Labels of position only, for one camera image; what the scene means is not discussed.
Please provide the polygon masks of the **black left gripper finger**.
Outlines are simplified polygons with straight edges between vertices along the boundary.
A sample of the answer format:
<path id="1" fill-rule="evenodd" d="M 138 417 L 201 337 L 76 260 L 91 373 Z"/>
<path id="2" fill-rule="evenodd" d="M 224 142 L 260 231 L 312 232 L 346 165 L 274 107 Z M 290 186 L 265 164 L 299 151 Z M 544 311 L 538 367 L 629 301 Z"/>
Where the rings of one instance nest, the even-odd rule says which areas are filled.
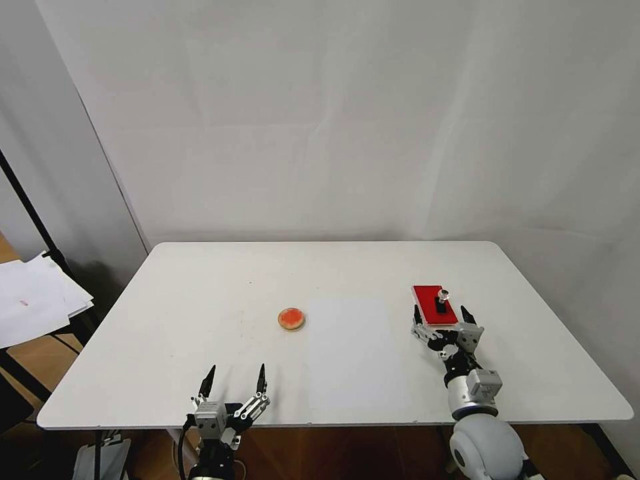
<path id="1" fill-rule="evenodd" d="M 213 380 L 215 376 L 216 365 L 213 365 L 208 374 L 204 377 L 200 384 L 199 392 L 195 397 L 191 398 L 194 408 L 198 408 L 201 403 L 208 402 Z"/>
<path id="2" fill-rule="evenodd" d="M 257 379 L 256 392 L 235 412 L 235 418 L 240 421 L 255 421 L 270 404 L 267 394 L 267 380 L 265 364 L 261 365 Z"/>

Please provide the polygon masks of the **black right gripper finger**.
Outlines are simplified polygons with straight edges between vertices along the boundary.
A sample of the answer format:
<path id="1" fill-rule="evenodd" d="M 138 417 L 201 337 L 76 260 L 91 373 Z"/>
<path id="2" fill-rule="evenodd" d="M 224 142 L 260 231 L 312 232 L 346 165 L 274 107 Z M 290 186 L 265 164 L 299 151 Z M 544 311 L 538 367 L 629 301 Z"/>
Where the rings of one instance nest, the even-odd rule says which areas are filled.
<path id="1" fill-rule="evenodd" d="M 414 305 L 411 334 L 420 340 L 420 342 L 424 343 L 430 350 L 443 350 L 442 333 L 423 321 L 418 305 Z"/>
<path id="2" fill-rule="evenodd" d="M 465 334 L 482 334 L 484 332 L 485 328 L 478 326 L 474 316 L 464 305 L 461 305 L 461 314 L 463 318 L 459 323 L 461 332 Z"/>

